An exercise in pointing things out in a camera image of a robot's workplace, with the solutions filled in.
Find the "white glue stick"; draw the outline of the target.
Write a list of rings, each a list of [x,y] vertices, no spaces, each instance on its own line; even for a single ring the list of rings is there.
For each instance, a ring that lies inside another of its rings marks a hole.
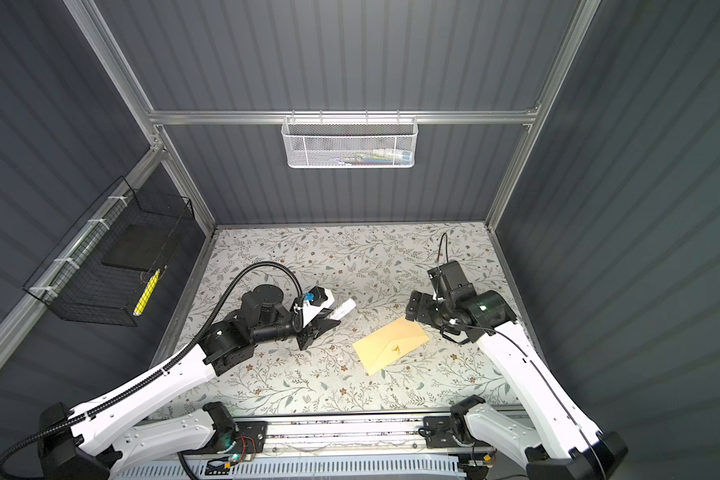
[[[340,304],[337,308],[335,308],[330,315],[328,316],[328,319],[330,320],[336,320],[340,321],[345,316],[347,316],[349,313],[351,313],[356,308],[356,302],[352,298],[348,298],[345,300],[342,304]]]

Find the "tan paper envelope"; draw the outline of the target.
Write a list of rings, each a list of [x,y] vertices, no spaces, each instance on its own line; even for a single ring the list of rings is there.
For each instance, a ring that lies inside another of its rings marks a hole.
[[[353,348],[366,373],[374,375],[429,339],[419,323],[400,317],[356,341]]]

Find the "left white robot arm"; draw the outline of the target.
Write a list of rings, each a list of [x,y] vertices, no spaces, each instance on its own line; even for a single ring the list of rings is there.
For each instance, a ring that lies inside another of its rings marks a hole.
[[[186,354],[176,353],[144,374],[96,399],[41,416],[41,426],[72,420],[38,443],[47,479],[111,479],[122,471],[167,455],[211,453],[240,462],[260,451],[253,435],[240,431],[228,409],[209,402],[181,417],[151,421],[149,415],[179,395],[252,359],[264,342],[295,338],[305,350],[337,327],[356,307],[335,303],[332,292],[316,286],[283,305],[283,291],[271,284],[245,293],[241,306],[211,324]]]

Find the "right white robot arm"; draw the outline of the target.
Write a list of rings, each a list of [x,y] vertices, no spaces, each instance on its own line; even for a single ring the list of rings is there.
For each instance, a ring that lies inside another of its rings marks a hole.
[[[460,264],[433,267],[432,293],[412,291],[405,317],[460,346],[474,344],[503,375],[529,416],[522,425],[478,395],[450,409],[450,436],[460,445],[486,443],[530,479],[609,479],[628,447],[602,430],[570,398],[528,340],[514,310],[494,290],[479,293]]]

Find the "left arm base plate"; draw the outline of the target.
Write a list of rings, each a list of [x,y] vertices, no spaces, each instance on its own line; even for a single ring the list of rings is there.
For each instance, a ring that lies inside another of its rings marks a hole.
[[[198,449],[185,450],[185,454],[253,455],[263,451],[269,424],[264,421],[237,422],[234,430],[215,433],[209,443]]]

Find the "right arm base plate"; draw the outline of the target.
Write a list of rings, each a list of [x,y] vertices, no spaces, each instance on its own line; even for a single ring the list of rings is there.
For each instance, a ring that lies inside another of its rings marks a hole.
[[[466,421],[459,415],[425,416],[417,433],[430,449],[471,447],[475,442]]]

